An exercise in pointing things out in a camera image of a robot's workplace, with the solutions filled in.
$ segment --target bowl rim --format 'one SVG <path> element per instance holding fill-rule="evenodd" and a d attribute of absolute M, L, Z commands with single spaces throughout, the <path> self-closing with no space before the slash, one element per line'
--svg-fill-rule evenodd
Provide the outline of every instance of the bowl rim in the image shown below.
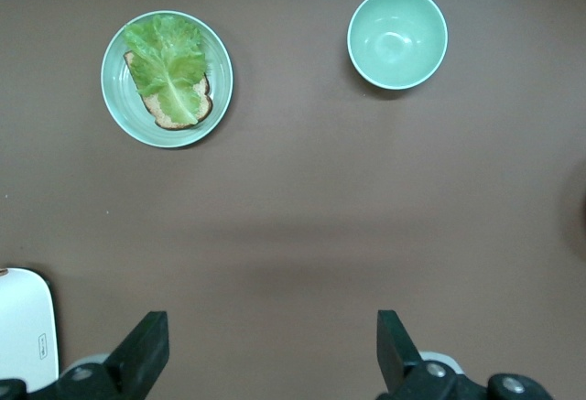
<path fill-rule="evenodd" d="M 227 92 L 228 92 L 228 98 L 226 100 L 226 107 L 224 109 L 222 109 L 222 114 L 220 114 L 220 116 L 217 118 L 217 120 L 213 123 L 210 124 L 208 127 L 206 127 L 205 131 L 200 132 L 198 135 L 193 135 L 190 136 L 187 139 L 184 139 L 183 141 L 181 141 L 180 144 L 160 144 L 160 143 L 155 143 L 147 138 L 144 138 L 142 135 L 140 134 L 136 134 L 134 133 L 133 130 L 128 129 L 127 127 L 123 126 L 122 124 L 120 124 L 120 122 L 118 121 L 118 119 L 116 118 L 112 107 L 110 106 L 110 104 L 107 101 L 107 97 L 106 94 L 104 93 L 104 69 L 105 69 L 105 64 L 107 61 L 107 58 L 110 54 L 110 49 L 113 47 L 115 41 L 122 35 L 122 32 L 124 31 L 125 27 L 127 25 L 130 25 L 131 23 L 135 23 L 137 21 L 143 20 L 147 17 L 150 16 L 156 16 L 156 15 L 165 15 L 165 14 L 171 14 L 171 15 L 176 15 L 176 16 L 183 16 L 189 20 L 195 21 L 197 24 L 203 26 L 206 28 L 206 30 L 211 34 L 212 37 L 214 37 L 214 39 L 218 42 L 218 44 L 220 45 L 223 54 L 225 55 L 225 58 L 227 59 L 228 62 L 228 67 L 230 69 L 230 84 L 229 87 L 227 88 Z M 177 10 L 173 10 L 173 9 L 158 9 L 158 10 L 153 10 L 153 11 L 149 11 L 147 13 L 143 13 L 140 14 L 138 16 L 133 17 L 131 20 L 128 20 L 127 22 L 123 23 L 122 26 L 116 30 L 116 32 L 114 33 L 114 35 L 112 36 L 112 38 L 110 39 L 108 46 L 103 54 L 102 57 L 102 66 L 100 69 L 100 85 L 101 87 L 101 92 L 102 92 L 102 97 L 103 97 L 103 101 L 106 104 L 106 108 L 108 109 L 108 112 L 110 113 L 110 115 L 112 116 L 112 118 L 114 119 L 114 121 L 116 122 L 116 124 L 118 126 L 120 126 L 120 128 L 122 128 L 128 135 L 130 135 L 131 137 L 133 137 L 134 139 L 136 139 L 137 141 L 149 145 L 149 146 L 156 146 L 159 148 L 179 148 L 179 147 L 185 147 L 185 146 L 190 146 L 195 144 L 196 142 L 202 140 L 205 136 L 207 136 L 209 133 L 211 133 L 213 131 L 213 129 L 218 125 L 218 123 L 223 119 L 223 117 L 226 114 L 226 111 L 228 110 L 228 107 L 230 106 L 230 101 L 232 100 L 233 97 L 233 86 L 234 86 L 234 75 L 233 75 L 233 64 L 232 64 L 232 59 L 230 58 L 230 54 L 228 53 L 228 49 L 226 48 L 226 46 L 223 44 L 222 39 L 216 34 L 216 32 L 205 22 L 203 22 L 201 19 L 192 16 L 190 14 L 187 13 L 183 13 L 181 11 L 177 11 Z"/>
<path fill-rule="evenodd" d="M 444 38 L 445 38 L 444 42 L 443 42 L 443 50 L 441 52 L 441 56 L 439 57 L 436 65 L 425 76 L 423 76 L 419 80 L 411 82 L 409 84 L 404 84 L 404 85 L 383 84 L 382 82 L 376 81 L 373 78 L 371 78 L 370 76 L 368 76 L 361 69 L 361 67 L 358 65 L 358 62 L 356 61 L 356 58 L 353 55 L 352 46 L 351 46 L 351 37 L 352 37 L 354 20 L 356 19 L 357 15 L 360 13 L 360 11 L 363 9 L 363 7 L 370 1 L 371 0 L 363 0 L 362 3 L 358 5 L 358 7 L 356 8 L 356 10 L 353 13 L 352 18 L 350 19 L 350 23 L 348 25 L 348 33 L 346 36 L 346 44 L 347 44 L 347 48 L 348 48 L 348 54 L 350 55 L 350 60 L 352 61 L 352 64 L 356 68 L 358 73 L 360 73 L 360 75 L 365 80 L 370 82 L 371 84 L 373 84 L 377 87 L 381 87 L 383 89 L 394 90 L 394 91 L 401 91 L 404 89 L 409 89 L 411 87 L 415 87 L 415 86 L 421 84 L 423 81 L 427 80 L 429 77 L 431 77 L 431 75 L 433 75 L 436 72 L 436 70 L 438 69 L 438 67 L 440 66 L 440 64 L 443 61 L 444 57 L 446 56 L 446 52 L 448 50 L 448 25 L 446 23 L 446 18 L 444 17 L 443 13 L 440 10 L 440 7 L 433 0 L 426 0 L 426 1 L 428 1 L 428 3 L 431 4 L 431 6 L 435 9 L 437 14 L 439 15 L 439 18 L 441 19 L 441 22 L 442 22 L 443 33 L 444 33 Z"/>

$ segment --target empty bowl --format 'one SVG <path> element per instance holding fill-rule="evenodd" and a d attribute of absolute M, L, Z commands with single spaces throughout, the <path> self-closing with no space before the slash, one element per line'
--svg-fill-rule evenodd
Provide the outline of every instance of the empty bowl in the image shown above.
<path fill-rule="evenodd" d="M 372 84 L 402 90 L 427 80 L 448 47 L 448 27 L 432 0 L 364 0 L 348 27 L 348 52 Z"/>

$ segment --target brown table surface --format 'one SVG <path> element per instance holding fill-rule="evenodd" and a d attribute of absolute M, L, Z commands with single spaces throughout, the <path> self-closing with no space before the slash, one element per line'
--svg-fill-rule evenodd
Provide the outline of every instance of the brown table surface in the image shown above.
<path fill-rule="evenodd" d="M 380 308 L 476 382 L 583 397 L 586 0 L 435 0 L 438 72 L 377 90 L 363 0 L 0 0 L 0 260 L 53 282 L 63 367 L 168 312 L 152 399 L 374 399 Z M 126 21 L 192 14 L 233 100 L 196 146 L 127 135 L 100 68 Z"/>

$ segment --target bread crust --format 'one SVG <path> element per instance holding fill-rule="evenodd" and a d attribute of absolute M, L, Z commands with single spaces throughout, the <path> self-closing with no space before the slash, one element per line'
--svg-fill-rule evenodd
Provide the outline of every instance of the bread crust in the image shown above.
<path fill-rule="evenodd" d="M 130 70 L 130 63 L 132 63 L 132 58 L 134 54 L 132 51 L 128 51 L 124 54 L 124 59 L 126 62 L 126 66 Z M 207 118 L 212 111 L 213 108 L 213 101 L 210 97 L 210 81 L 206 74 L 203 74 L 201 80 L 193 85 L 193 90 L 197 92 L 200 96 L 200 109 L 196 114 L 196 118 L 198 123 L 203 121 Z M 186 128 L 193 127 L 195 124 L 183 124 L 183 123 L 174 123 L 171 118 L 166 115 L 160 108 L 160 102 L 158 100 L 158 95 L 150 95 L 150 96 L 140 96 L 143 104 L 145 105 L 146 109 L 150 114 L 155 117 L 155 124 L 161 128 L 166 130 L 184 130 Z"/>

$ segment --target bowl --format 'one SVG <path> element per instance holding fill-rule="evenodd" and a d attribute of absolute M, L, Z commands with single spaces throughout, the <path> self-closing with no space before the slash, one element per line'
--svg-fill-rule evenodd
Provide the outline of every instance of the bowl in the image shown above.
<path fill-rule="evenodd" d="M 193 127 L 183 130 L 166 130 L 155 124 L 136 91 L 135 82 L 126 66 L 124 54 L 128 46 L 123 38 L 124 27 L 114 35 L 103 55 L 102 95 L 110 115 L 134 139 L 164 148 L 193 144 L 222 120 L 233 91 L 233 68 L 228 51 L 220 38 L 205 23 L 194 16 L 178 11 L 153 11 L 130 20 L 127 24 L 147 21 L 155 15 L 175 15 L 187 18 L 201 32 L 201 48 L 206 56 L 213 108 L 208 117 Z"/>
<path fill-rule="evenodd" d="M 358 73 L 384 89 L 427 80 L 448 47 L 448 27 L 432 0 L 364 0 L 348 27 L 348 52 Z"/>

